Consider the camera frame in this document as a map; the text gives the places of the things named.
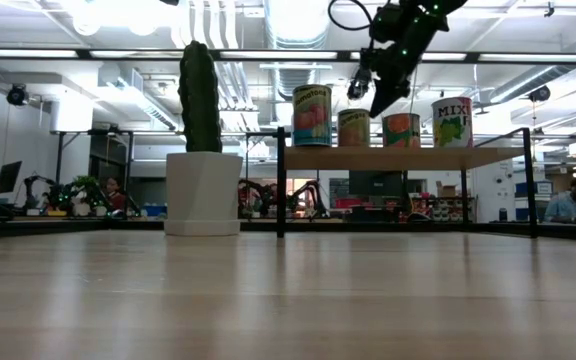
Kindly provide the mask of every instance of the cardboard box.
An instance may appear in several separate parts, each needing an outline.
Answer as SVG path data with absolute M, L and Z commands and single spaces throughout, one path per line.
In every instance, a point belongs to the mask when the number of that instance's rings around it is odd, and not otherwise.
M 437 181 L 437 197 L 456 197 L 457 185 L 443 185 Z

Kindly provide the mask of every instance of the food can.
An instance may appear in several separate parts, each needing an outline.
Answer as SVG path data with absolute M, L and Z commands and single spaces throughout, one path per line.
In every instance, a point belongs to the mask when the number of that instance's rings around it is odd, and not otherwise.
M 432 104 L 435 147 L 472 147 L 472 99 L 455 97 Z
M 383 118 L 384 147 L 421 147 L 421 125 L 419 115 L 405 113 Z
M 370 112 L 348 109 L 337 115 L 339 146 L 370 147 Z
M 293 146 L 332 146 L 332 89 L 303 85 L 292 92 Z

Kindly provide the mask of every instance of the wooden table surface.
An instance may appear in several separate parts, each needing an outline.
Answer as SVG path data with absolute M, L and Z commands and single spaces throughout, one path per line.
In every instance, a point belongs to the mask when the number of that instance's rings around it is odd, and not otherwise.
M 0 359 L 576 359 L 576 242 L 4 238 Z

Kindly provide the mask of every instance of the potted plant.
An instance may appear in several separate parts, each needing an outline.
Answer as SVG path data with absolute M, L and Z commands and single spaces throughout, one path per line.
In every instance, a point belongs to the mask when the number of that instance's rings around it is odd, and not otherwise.
M 166 157 L 168 218 L 176 236 L 239 233 L 237 183 L 242 158 L 222 154 L 215 65 L 206 45 L 193 41 L 180 63 L 186 152 Z
M 92 176 L 77 176 L 69 190 L 73 204 L 74 216 L 89 216 L 92 209 L 103 207 L 104 195 L 99 188 L 97 179 Z

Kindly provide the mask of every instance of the green cactus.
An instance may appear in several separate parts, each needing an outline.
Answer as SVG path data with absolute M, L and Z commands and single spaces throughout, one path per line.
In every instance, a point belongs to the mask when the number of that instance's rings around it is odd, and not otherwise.
M 186 151 L 220 153 L 221 126 L 215 63 L 205 44 L 193 41 L 179 64 L 179 97 L 183 112 Z

